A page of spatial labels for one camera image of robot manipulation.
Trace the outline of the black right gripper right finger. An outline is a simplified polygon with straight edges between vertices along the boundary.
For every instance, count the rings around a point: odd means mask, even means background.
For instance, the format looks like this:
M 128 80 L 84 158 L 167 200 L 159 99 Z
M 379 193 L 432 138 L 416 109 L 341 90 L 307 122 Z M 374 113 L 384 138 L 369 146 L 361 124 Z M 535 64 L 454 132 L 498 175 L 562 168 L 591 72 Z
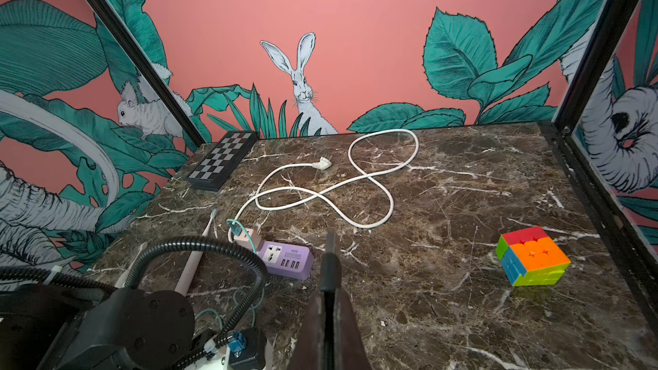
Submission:
M 351 298 L 343 289 L 336 289 L 334 292 L 331 323 L 332 368 L 371 369 Z

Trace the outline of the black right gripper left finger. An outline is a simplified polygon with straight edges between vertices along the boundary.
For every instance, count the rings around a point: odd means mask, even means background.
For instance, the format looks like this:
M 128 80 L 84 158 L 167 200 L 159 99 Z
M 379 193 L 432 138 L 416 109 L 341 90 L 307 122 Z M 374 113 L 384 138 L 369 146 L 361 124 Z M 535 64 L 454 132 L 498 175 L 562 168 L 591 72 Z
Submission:
M 309 300 L 288 369 L 327 369 L 327 293 L 317 291 Z

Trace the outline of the pink USB wall charger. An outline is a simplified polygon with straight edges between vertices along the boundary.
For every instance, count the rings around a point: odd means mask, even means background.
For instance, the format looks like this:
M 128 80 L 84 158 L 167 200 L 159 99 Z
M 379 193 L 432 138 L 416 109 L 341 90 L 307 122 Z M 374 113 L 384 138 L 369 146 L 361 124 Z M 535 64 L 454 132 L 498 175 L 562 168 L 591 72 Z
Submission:
M 247 228 L 241 230 L 238 235 L 234 235 L 233 239 L 240 246 L 243 246 L 254 253 L 258 253 L 262 247 L 263 239 L 259 231 Z

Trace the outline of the pale pink electric toothbrush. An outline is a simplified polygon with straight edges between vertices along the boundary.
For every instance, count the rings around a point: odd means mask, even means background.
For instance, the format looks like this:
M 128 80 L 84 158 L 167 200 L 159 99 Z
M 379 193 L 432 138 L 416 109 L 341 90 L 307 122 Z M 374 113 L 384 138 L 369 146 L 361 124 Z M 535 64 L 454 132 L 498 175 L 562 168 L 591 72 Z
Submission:
M 202 233 L 203 237 L 207 237 L 212 226 L 214 225 L 214 219 L 216 218 L 217 210 L 214 209 L 211 213 L 210 219 L 207 223 L 205 230 Z M 187 263 L 183 269 L 180 279 L 176 284 L 175 291 L 176 293 L 181 294 L 182 296 L 187 296 L 188 290 L 190 289 L 193 278 L 197 271 L 198 265 L 200 264 L 200 259 L 202 258 L 202 252 L 192 251 L 188 257 Z

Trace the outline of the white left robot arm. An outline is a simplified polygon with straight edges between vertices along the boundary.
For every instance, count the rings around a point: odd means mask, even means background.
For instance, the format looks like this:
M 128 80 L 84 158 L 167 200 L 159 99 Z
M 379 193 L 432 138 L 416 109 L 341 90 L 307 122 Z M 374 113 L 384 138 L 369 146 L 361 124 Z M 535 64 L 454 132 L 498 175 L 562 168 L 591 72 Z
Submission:
M 183 251 L 241 261 L 255 283 L 221 330 L 195 336 L 195 313 L 176 291 L 140 289 L 150 262 Z M 230 342 L 235 327 L 264 289 L 267 268 L 252 251 L 203 236 L 175 236 L 142 251 L 122 288 L 38 267 L 2 267 L 3 369 L 200 369 Z

